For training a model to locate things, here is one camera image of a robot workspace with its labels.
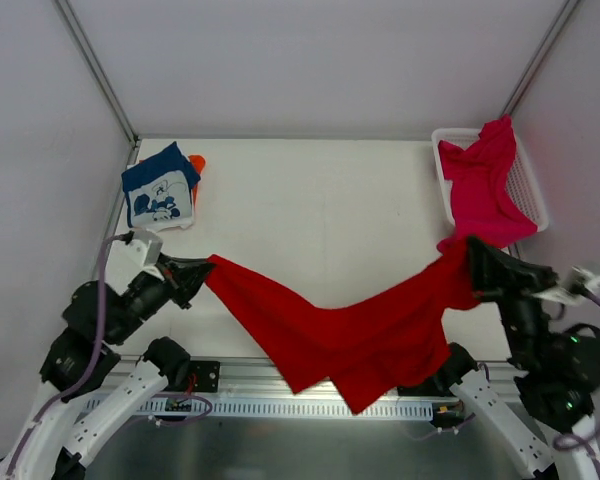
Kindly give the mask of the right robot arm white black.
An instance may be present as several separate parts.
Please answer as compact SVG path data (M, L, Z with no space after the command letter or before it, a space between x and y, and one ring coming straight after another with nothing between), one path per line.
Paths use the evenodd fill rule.
M586 323L554 332L543 304L561 308L590 300L600 307L600 275L575 266L565 279L549 267L516 259L476 237L467 240L472 292L493 303L509 345L514 384L536 436L493 390L466 349L427 372L429 387L453 395L496 437L523 479L600 479L600 328Z

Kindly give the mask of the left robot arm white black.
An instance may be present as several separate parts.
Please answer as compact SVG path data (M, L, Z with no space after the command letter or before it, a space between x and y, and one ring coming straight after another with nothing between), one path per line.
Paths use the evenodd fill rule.
M102 278L81 285L62 314L67 326L40 369L32 412L12 450L0 459L0 479L81 479L97 452L156 394L191 393L190 354L176 341L153 340L123 384L89 415L82 409L120 362L122 345L167 303L190 308L213 271L205 259L159 255L158 273L139 273L124 293Z

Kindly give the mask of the red t shirt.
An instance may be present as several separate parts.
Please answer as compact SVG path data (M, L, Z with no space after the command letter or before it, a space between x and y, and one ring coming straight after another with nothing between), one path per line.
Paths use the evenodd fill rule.
M359 303L327 309L218 255L206 286L273 362L293 393L328 379L359 414L387 391L414 387L450 358L446 310L478 305L469 242L419 274Z

